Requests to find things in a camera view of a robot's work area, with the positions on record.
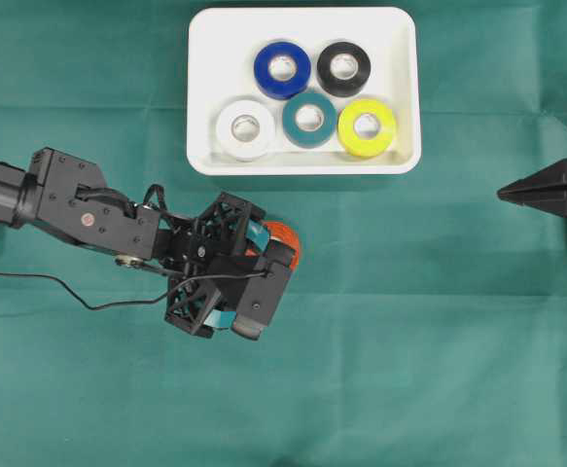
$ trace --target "cable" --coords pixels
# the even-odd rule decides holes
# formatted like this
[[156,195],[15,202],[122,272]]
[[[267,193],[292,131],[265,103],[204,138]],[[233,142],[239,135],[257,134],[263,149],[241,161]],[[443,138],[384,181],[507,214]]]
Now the cable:
[[119,208],[124,211],[125,215],[131,218],[136,217],[134,203],[131,202],[126,195],[112,188],[78,189],[76,198],[80,198],[82,201],[88,201],[89,199],[96,198],[113,201]]
[[165,199],[165,196],[164,196],[164,187],[162,185],[158,185],[157,183],[155,183],[151,187],[149,187],[149,190],[147,190],[147,193],[145,194],[143,204],[147,204],[151,200],[153,195],[156,195],[156,197],[158,197],[158,203],[159,203],[160,210],[166,211],[168,208],[166,207],[166,199]]
[[234,274],[204,274],[204,275],[196,275],[194,277],[189,277],[187,279],[182,280],[180,283],[169,289],[165,294],[160,295],[156,299],[151,300],[129,300],[124,302],[111,302],[109,304],[92,306],[89,305],[82,297],[80,297],[74,290],[69,287],[64,281],[59,279],[58,277],[54,277],[53,275],[44,275],[44,274],[17,274],[17,273],[10,273],[10,272],[0,272],[0,277],[17,277],[22,279],[47,279],[53,282],[56,282],[65,289],[69,295],[71,295],[74,299],[76,299],[80,304],[90,311],[100,311],[102,309],[107,309],[115,306],[136,306],[136,305],[155,305],[162,300],[166,299],[170,295],[177,292],[179,289],[184,287],[186,284],[193,282],[195,280],[203,280],[203,279],[250,279],[252,277],[263,277],[266,275],[265,271],[262,272],[252,272],[249,274],[242,274],[242,275],[234,275]]
[[179,230],[182,228],[178,226],[175,221],[190,221],[188,217],[180,217],[177,214],[171,214],[168,211],[161,209],[160,207],[156,206],[152,202],[147,204],[153,210],[159,212],[159,216],[161,219],[166,223],[166,225],[172,230],[173,234],[177,234]]

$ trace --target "yellow tape roll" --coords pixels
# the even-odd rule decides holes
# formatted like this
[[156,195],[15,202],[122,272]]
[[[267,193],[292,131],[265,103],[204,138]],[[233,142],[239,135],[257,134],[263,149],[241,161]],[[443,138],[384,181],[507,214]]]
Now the yellow tape roll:
[[[374,118],[378,123],[372,137],[357,134],[355,124],[361,118]],[[379,100],[358,99],[346,106],[337,124],[339,141],[345,150],[358,158],[373,158],[382,154],[396,136],[396,119],[389,107]]]

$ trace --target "white tray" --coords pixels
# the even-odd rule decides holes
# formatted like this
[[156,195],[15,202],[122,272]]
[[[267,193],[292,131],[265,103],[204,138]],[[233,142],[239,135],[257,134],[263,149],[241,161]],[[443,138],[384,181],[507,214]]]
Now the white tray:
[[[335,134],[319,148],[301,149],[281,127],[285,101],[258,89],[253,61],[266,44],[287,40],[302,47],[312,64],[309,88],[319,54],[345,40],[363,48],[372,73],[361,93],[347,98],[326,94],[340,111],[361,96],[376,97],[394,111],[398,134],[389,151],[364,161],[349,156]],[[270,153],[254,162],[224,154],[214,126],[220,111],[238,98],[265,104],[277,121]],[[190,164],[206,175],[396,174],[413,169],[421,158],[421,124],[417,84],[415,26],[398,8],[212,8],[190,25],[188,122],[186,153]]]

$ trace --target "robotic arm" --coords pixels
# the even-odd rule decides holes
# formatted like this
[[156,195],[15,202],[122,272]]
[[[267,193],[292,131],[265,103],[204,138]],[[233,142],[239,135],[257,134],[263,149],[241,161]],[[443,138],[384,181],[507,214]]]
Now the robotic arm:
[[0,162],[0,224],[30,224],[119,266],[168,277],[165,320],[193,336],[231,327],[257,340],[299,252],[270,236],[266,213],[249,201],[222,193],[186,218],[167,210],[163,193],[154,185],[134,203],[108,188],[94,163],[49,148],[27,172]]

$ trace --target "green tablecloth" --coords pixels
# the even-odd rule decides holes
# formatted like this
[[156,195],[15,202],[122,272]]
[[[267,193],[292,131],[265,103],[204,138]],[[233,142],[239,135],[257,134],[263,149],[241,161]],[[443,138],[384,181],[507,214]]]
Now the green tablecloth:
[[[0,466],[567,466],[567,223],[495,197],[567,157],[567,0],[394,3],[417,24],[413,172],[208,178],[185,157],[207,3],[0,0],[0,160],[55,147],[187,214],[232,191],[305,248],[259,343],[0,279]],[[0,270],[97,303],[164,287],[28,227],[0,229]]]

